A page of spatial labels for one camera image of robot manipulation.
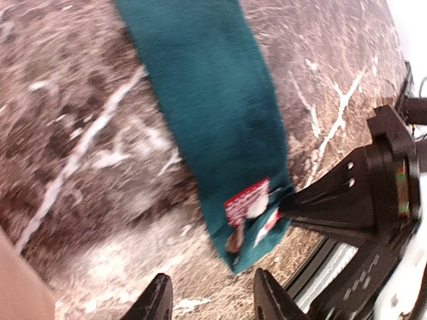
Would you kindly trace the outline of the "dark green sock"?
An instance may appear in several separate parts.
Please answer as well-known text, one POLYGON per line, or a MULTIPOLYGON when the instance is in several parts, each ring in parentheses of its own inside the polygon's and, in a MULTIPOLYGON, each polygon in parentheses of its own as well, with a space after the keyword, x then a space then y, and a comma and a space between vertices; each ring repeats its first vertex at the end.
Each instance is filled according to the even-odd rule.
POLYGON ((233 273, 283 238, 294 192, 270 71, 238 1, 118 1, 159 108, 233 273))

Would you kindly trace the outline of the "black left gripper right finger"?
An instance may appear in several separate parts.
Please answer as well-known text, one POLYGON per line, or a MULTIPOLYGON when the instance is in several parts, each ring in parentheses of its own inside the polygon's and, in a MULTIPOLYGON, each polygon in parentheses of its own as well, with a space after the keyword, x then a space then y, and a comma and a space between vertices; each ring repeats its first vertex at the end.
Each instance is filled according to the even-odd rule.
POLYGON ((273 275, 258 268, 254 276, 254 312, 260 320, 309 320, 273 275))

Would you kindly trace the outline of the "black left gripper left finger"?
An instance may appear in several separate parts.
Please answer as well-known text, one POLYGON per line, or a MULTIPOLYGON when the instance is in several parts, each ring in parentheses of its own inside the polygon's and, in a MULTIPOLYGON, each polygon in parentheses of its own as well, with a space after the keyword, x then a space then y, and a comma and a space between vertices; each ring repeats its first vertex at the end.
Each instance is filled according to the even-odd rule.
POLYGON ((171 320, 172 311, 171 278, 158 273, 120 320, 171 320))

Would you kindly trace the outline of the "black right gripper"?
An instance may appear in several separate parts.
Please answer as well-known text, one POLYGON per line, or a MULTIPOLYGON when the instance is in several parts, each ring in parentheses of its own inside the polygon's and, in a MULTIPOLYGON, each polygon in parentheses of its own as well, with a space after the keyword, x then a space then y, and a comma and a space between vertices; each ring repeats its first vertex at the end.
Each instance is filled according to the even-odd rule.
POLYGON ((280 203, 282 217, 358 248, 348 265, 348 319, 426 316, 426 174, 389 106, 368 122, 372 143, 280 203))

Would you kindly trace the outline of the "wooden compartment box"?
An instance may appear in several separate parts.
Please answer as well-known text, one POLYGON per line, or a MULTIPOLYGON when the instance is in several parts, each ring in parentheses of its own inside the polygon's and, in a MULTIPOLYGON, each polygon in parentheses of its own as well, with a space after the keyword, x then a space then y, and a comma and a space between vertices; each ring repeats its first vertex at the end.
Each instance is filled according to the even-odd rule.
POLYGON ((16 252, 1 231, 1 318, 44 320, 55 318, 55 298, 46 284, 16 252))

